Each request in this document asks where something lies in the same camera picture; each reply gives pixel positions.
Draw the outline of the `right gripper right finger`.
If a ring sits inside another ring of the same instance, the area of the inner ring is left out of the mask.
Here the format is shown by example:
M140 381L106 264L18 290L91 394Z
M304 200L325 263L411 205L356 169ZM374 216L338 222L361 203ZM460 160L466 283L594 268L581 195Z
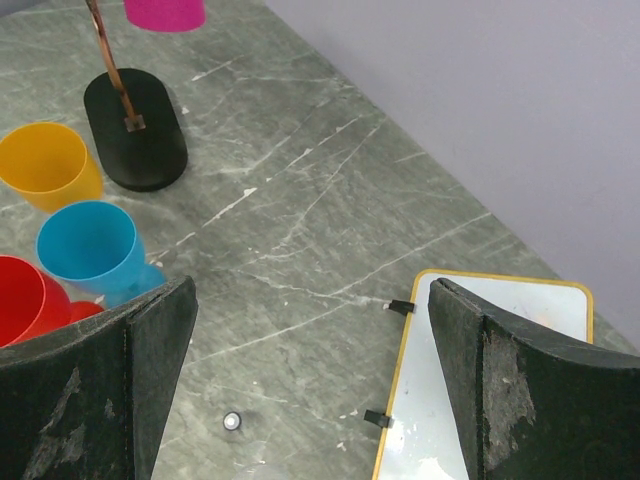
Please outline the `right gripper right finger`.
M430 323L471 479L636 479L639 359L430 285Z

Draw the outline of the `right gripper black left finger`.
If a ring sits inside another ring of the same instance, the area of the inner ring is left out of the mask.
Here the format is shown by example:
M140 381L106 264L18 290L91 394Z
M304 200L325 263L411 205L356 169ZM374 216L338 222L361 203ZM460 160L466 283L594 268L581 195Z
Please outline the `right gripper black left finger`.
M2 348L2 478L151 478L197 311L183 276Z

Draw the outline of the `blue plastic wine glass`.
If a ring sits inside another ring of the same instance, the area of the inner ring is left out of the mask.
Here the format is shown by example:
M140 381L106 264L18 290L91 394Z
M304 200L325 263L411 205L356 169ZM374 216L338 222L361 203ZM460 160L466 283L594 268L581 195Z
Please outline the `blue plastic wine glass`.
M44 270L113 308L166 282L145 260L142 237L132 217L104 201L70 204L52 214L36 239Z

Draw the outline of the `pink plastic wine glass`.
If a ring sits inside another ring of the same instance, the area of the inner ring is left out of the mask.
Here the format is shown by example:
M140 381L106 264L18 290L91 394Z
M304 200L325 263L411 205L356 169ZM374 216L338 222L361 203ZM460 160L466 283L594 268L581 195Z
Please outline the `pink plastic wine glass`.
M203 0L124 0L124 8L133 25L152 32L188 32L206 21Z

